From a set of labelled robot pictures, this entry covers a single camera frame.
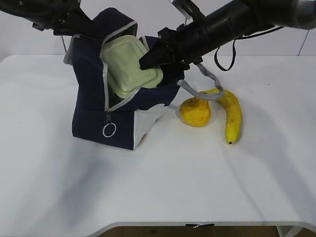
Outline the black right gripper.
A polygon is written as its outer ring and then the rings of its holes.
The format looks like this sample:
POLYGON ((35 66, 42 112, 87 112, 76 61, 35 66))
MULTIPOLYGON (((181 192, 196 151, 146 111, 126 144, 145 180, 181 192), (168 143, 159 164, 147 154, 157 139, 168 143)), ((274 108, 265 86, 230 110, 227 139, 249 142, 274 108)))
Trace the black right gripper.
POLYGON ((140 69, 176 64, 188 70, 191 63, 203 61, 199 47, 204 36, 204 23, 182 24, 177 30, 163 28, 158 32, 158 41, 140 58, 140 69))

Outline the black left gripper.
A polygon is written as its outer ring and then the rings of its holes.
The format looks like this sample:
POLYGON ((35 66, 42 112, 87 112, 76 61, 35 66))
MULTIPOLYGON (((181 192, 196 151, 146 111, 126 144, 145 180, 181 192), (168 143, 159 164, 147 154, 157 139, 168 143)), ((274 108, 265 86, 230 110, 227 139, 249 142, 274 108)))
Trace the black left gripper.
POLYGON ((55 36, 80 35, 90 39, 101 36, 100 28, 78 6, 67 7, 55 16, 48 13, 33 20, 32 27, 39 31, 52 30, 55 36))

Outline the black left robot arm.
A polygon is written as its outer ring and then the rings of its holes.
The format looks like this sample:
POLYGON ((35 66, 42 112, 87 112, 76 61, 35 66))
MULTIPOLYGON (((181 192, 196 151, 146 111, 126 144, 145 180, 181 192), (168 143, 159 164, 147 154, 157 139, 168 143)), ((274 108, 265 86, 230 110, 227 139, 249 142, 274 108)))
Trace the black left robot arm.
POLYGON ((0 10, 32 22, 39 30, 55 36, 102 37, 101 27, 82 10, 80 0, 2 0, 0 10))

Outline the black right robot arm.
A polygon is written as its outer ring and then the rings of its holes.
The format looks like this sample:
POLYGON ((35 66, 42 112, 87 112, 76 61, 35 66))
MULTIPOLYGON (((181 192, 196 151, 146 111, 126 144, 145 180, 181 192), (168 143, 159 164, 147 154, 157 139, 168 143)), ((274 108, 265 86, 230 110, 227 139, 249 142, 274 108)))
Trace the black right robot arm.
POLYGON ((316 27, 314 0, 233 0, 204 15, 191 0, 173 0, 188 25, 158 32, 156 44, 139 60, 142 70, 162 65, 179 65, 187 70, 191 63, 226 43, 274 27, 311 30, 316 27))

